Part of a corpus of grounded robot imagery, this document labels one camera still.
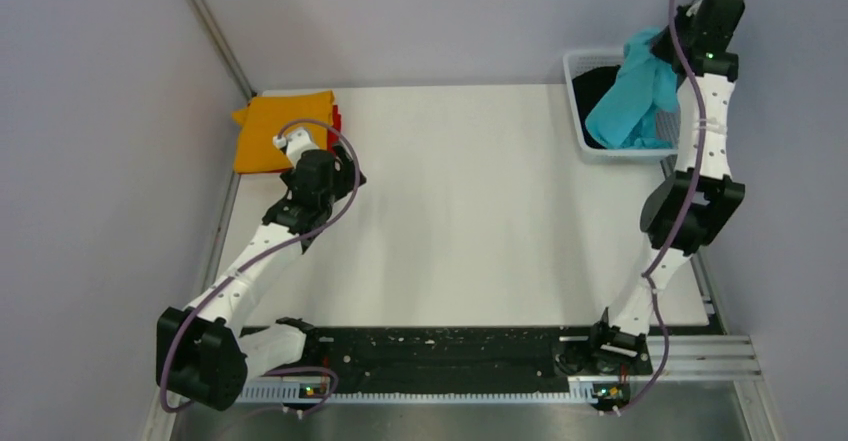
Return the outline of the cyan t shirt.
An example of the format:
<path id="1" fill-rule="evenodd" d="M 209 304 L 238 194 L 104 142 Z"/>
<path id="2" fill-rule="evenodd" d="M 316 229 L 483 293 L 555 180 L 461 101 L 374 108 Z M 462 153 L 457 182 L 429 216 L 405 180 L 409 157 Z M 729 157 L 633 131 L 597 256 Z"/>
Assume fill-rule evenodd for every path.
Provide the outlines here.
<path id="1" fill-rule="evenodd" d="M 657 134 L 656 117 L 678 107 L 677 74 L 652 53 L 659 28 L 633 35 L 623 48 L 615 81 L 586 118 L 588 134 L 610 150 L 661 150 L 672 144 Z"/>

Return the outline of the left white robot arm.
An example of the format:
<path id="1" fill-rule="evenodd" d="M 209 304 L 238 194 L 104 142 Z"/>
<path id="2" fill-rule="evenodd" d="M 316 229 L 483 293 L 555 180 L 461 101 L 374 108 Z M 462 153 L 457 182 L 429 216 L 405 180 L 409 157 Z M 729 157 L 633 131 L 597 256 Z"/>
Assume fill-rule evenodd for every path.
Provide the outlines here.
<path id="1" fill-rule="evenodd" d="M 346 214 L 367 181 L 350 141 L 330 127 L 337 141 L 322 149 L 307 129 L 312 123 L 296 120 L 273 137 L 274 148 L 292 165 L 280 176 L 287 190 L 240 254 L 197 298 L 160 315 L 155 380 L 164 411 L 181 409 L 169 403 L 169 394 L 224 411 L 256 378 L 278 368 L 308 374 L 319 365 L 320 347 L 292 321 L 243 331 L 280 272 Z"/>

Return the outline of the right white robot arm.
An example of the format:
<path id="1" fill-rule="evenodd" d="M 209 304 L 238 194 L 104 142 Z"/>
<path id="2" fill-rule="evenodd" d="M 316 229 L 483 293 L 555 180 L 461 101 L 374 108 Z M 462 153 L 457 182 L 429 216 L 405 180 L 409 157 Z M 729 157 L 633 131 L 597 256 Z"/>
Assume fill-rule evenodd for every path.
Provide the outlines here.
<path id="1" fill-rule="evenodd" d="M 640 214 L 647 253 L 586 346 L 589 365 L 600 373 L 634 373 L 647 359 L 660 295 L 745 197 L 726 154 L 728 107 L 739 78 L 739 58 L 728 46 L 744 9 L 744 0 L 673 8 L 667 28 L 627 43 L 615 81 L 586 116 L 587 135 L 606 150 L 671 148 L 658 135 L 660 114 L 676 115 L 679 134 L 674 170 Z"/>

